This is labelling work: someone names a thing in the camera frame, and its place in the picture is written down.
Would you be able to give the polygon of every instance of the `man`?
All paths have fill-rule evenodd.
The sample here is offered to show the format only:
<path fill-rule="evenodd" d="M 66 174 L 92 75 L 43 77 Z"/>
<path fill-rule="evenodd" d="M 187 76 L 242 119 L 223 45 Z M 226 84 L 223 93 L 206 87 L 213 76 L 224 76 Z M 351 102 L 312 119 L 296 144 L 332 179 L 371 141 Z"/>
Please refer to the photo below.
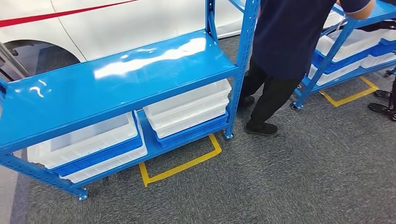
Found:
<path fill-rule="evenodd" d="M 309 71 L 323 25 L 336 0 L 262 0 L 253 39 L 253 55 L 246 73 L 239 107 L 254 104 L 263 93 L 245 126 L 250 134 L 273 135 L 278 128 L 265 121 L 292 95 Z M 375 0 L 339 0 L 347 16 L 366 19 Z"/>

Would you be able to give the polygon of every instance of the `navy shirt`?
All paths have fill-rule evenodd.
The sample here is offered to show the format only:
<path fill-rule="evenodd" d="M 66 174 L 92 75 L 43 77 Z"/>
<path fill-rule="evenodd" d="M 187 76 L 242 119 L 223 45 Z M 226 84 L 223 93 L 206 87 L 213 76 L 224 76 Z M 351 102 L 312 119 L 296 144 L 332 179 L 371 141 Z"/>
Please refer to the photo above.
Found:
<path fill-rule="evenodd" d="M 312 54 L 336 0 L 262 0 L 253 39 L 253 60 L 270 76 L 298 79 L 309 71 Z M 341 0 L 345 12 L 370 0 Z"/>

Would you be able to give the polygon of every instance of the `yellow floor tape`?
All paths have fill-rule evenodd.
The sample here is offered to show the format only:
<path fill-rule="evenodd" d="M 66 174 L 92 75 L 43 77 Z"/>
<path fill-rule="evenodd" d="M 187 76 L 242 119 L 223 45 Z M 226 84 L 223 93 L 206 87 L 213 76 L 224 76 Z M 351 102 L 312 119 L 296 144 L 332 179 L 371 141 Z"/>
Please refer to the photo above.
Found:
<path fill-rule="evenodd" d="M 333 106 L 338 107 L 341 106 L 343 104 L 349 103 L 351 101 L 354 101 L 356 99 L 359 99 L 360 97 L 366 96 L 376 90 L 378 90 L 378 87 L 376 85 L 374 85 L 374 83 L 370 82 L 368 79 L 366 79 L 365 77 L 360 77 L 361 80 L 363 80 L 363 82 L 365 82 L 370 88 L 358 92 L 354 95 L 351 95 L 347 98 L 344 99 L 340 99 L 335 101 L 329 94 L 327 94 L 325 91 L 320 91 L 320 93 L 331 103 L 333 104 Z"/>
<path fill-rule="evenodd" d="M 214 156 L 216 156 L 219 153 L 221 153 L 221 148 L 220 148 L 219 143 L 217 142 L 216 137 L 213 134 L 210 134 L 209 135 L 209 139 L 212 142 L 212 145 L 214 147 L 213 151 L 211 151 L 211 152 L 209 152 L 209 153 L 207 153 L 205 155 L 202 155 L 202 156 L 200 156 L 200 157 L 198 157 L 196 159 L 193 159 L 193 160 L 191 160 L 191 161 L 189 161 L 189 162 L 187 162 L 185 164 L 182 164 L 182 165 L 174 167 L 174 168 L 172 168 L 172 169 L 170 169 L 168 171 L 160 173 L 160 174 L 158 174 L 156 176 L 149 177 L 149 174 L 148 174 L 147 169 L 146 169 L 146 164 L 144 162 L 139 163 L 139 169 L 140 169 L 140 173 L 141 173 L 141 178 L 143 179 L 144 186 L 147 187 L 149 183 L 153 183 L 153 182 L 160 181 L 160 180 L 163 180 L 165 178 L 168 178 L 168 177 L 170 177 L 170 176 L 172 176 L 174 174 L 182 172 L 183 170 L 186 170 L 186 169 L 188 169 L 190 167 L 193 167 L 193 166 L 195 166 L 195 165 L 197 165 L 199 163 L 202 163 L 202 162 L 204 162 L 204 161 L 206 161 L 206 160 L 208 160 L 210 158 L 213 158 Z"/>

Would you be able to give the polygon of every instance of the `shelf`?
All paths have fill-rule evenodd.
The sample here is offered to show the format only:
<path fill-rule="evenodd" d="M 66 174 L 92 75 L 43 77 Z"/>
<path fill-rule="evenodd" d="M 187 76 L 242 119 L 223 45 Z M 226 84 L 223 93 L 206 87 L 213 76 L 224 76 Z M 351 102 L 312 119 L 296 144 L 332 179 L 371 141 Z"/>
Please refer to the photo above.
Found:
<path fill-rule="evenodd" d="M 368 68 L 368 69 L 359 67 L 358 69 L 356 69 L 356 70 L 354 70 L 352 72 L 349 72 L 349 73 L 347 73 L 347 74 L 345 74 L 345 75 L 343 75 L 343 76 L 341 76 L 341 77 L 339 77 L 337 79 L 334 79 L 334 80 L 332 80 L 332 81 L 330 81 L 328 83 L 325 83 L 323 85 L 315 85 L 310 93 L 318 92 L 318 91 L 320 91 L 322 89 L 326 89 L 326 88 L 329 88 L 331 86 L 340 84 L 340 83 L 345 82 L 345 81 L 347 81 L 349 79 L 352 79 L 354 77 L 362 76 L 364 74 L 367 74 L 367 73 L 370 73 L 370 72 L 374 72 L 374 71 L 378 71 L 378 70 L 382 70 L 382 69 L 385 69 L 385 68 L 388 68 L 388 67 L 391 67 L 391 66 L 394 66 L 394 65 L 396 65 L 396 60 L 393 60 L 391 62 L 384 63 L 384 64 L 379 64 L 377 66 L 374 66 L 374 67 L 371 67 L 371 68 Z M 310 81 L 311 80 L 307 76 L 304 76 L 304 78 L 303 78 L 304 86 L 307 86 Z"/>
<path fill-rule="evenodd" d="M 83 186 L 85 186 L 85 185 L 87 185 L 89 183 L 92 183 L 92 182 L 96 181 L 96 180 L 99 180 L 99 179 L 107 177 L 107 176 L 109 176 L 111 174 L 120 172 L 121 170 L 127 169 L 127 168 L 129 168 L 131 166 L 135 166 L 135 165 L 137 165 L 137 164 L 139 164 L 141 162 L 150 160 L 150 159 L 152 159 L 154 157 L 157 157 L 157 156 L 159 156 L 161 154 L 169 152 L 169 151 L 171 151 L 171 150 L 173 150 L 175 148 L 181 147 L 181 146 L 186 145 L 186 144 L 188 144 L 190 142 L 193 142 L 195 140 L 201 139 L 201 138 L 203 138 L 203 137 L 205 137 L 205 136 L 207 136 L 209 134 L 212 134 L 212 133 L 218 132 L 220 130 L 223 130 L 228 125 L 228 124 L 225 124 L 223 126 L 218 126 L 218 127 L 214 128 L 214 129 L 213 128 L 212 129 L 205 129 L 204 131 L 202 131 L 202 135 L 200 135 L 200 136 L 198 136 L 196 138 L 188 139 L 188 140 L 186 140 L 184 142 L 181 142 L 180 144 L 178 144 L 176 146 L 167 147 L 167 148 L 164 149 L 158 143 L 158 141 L 156 139 L 156 136 L 155 136 L 155 133 L 154 133 L 153 129 L 151 128 L 150 123 L 147 120 L 146 114 L 144 113 L 143 110 L 138 112 L 138 117 L 139 117 L 139 120 L 140 120 L 140 123 L 141 123 L 141 127 L 142 127 L 142 130 L 143 130 L 144 142 L 146 143 L 146 147 L 147 147 L 147 155 L 145 155 L 145 156 L 143 156 L 143 157 L 141 157 L 139 159 L 136 159 L 134 161 L 128 162 L 126 164 L 123 164 L 121 166 L 118 166 L 116 168 L 113 168 L 111 170 L 108 170 L 108 171 L 106 171 L 104 173 L 101 173 L 99 175 L 93 176 L 91 178 L 88 178 L 88 179 L 83 180 L 81 182 L 78 182 L 76 184 L 73 184 L 72 185 L 73 188 L 83 187 Z"/>
<path fill-rule="evenodd" d="M 340 6 L 333 6 L 333 10 L 340 15 L 343 15 L 344 12 Z M 371 15 L 365 20 L 359 20 L 356 23 L 355 28 L 367 26 L 373 23 L 381 22 L 383 20 L 392 19 L 396 17 L 396 6 L 383 2 L 381 0 L 376 0 L 375 7 L 371 13 Z"/>
<path fill-rule="evenodd" d="M 245 13 L 245 2 L 242 2 L 241 0 L 228 0 L 228 1 L 231 2 L 231 4 L 233 4 L 239 11 Z"/>
<path fill-rule="evenodd" d="M 75 131 L 238 71 L 200 30 L 9 83 L 0 119 L 0 152 Z"/>

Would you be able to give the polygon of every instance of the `blue plastic crate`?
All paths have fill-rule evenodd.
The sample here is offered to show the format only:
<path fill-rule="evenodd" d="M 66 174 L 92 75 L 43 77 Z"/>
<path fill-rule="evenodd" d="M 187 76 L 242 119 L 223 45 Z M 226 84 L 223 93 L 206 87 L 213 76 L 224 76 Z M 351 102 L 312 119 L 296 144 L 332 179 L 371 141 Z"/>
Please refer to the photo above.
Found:
<path fill-rule="evenodd" d="M 134 113 L 132 113 L 134 118 L 134 123 L 137 127 L 137 120 Z M 72 173 L 78 172 L 82 169 L 88 168 L 90 166 L 96 165 L 103 161 L 109 160 L 115 156 L 130 152 L 136 148 L 139 148 L 143 145 L 141 140 L 140 132 L 138 130 L 137 136 L 128 139 L 127 141 L 120 142 L 116 145 L 104 148 L 95 153 L 89 154 L 87 156 L 81 157 L 77 160 L 70 161 L 65 163 L 59 167 L 55 167 L 52 169 L 47 169 L 49 172 L 58 174 L 60 176 L 67 176 Z"/>
<path fill-rule="evenodd" d="M 202 124 L 195 125 L 181 132 L 177 132 L 165 138 L 162 139 L 158 138 L 156 133 L 154 135 L 157 138 L 157 141 L 162 146 L 162 148 L 169 148 L 178 145 L 181 142 L 186 142 L 189 139 L 195 139 L 196 137 L 201 136 L 203 133 L 210 132 L 211 130 L 213 131 L 218 130 L 220 127 L 224 126 L 227 123 L 227 118 L 228 118 L 228 113 L 226 111 L 224 115 L 213 118 Z"/>
<path fill-rule="evenodd" d="M 380 41 L 380 44 L 383 44 L 383 45 L 393 45 L 393 44 L 396 44 L 396 41 L 388 41 L 388 40 L 385 40 L 385 39 L 381 39 L 381 41 Z"/>
<path fill-rule="evenodd" d="M 368 49 L 366 49 L 366 50 L 364 50 L 362 52 L 359 52 L 359 53 L 357 53 L 355 55 L 352 55 L 350 57 L 347 57 L 347 58 L 345 58 L 345 59 L 343 59 L 343 60 L 341 60 L 339 62 L 331 61 L 329 63 L 329 65 L 325 68 L 324 73 L 325 74 L 333 73 L 333 72 L 335 72 L 335 71 L 337 71 L 339 69 L 344 68 L 347 65 L 350 65 L 352 63 L 355 63 L 357 61 L 360 61 L 360 60 L 366 58 L 370 54 L 370 52 L 373 50 L 373 48 L 375 48 L 375 46 L 371 47 L 371 48 L 368 48 Z M 313 54 L 313 58 L 312 58 L 312 64 L 316 68 L 319 68 L 319 66 L 323 62 L 324 58 L 325 58 L 325 56 L 322 53 L 320 53 L 319 51 L 315 50 L 315 53 Z"/>
<path fill-rule="evenodd" d="M 380 42 L 380 44 L 376 45 L 370 54 L 374 57 L 385 55 L 391 52 L 394 52 L 396 50 L 396 42 L 393 44 L 383 44 Z"/>

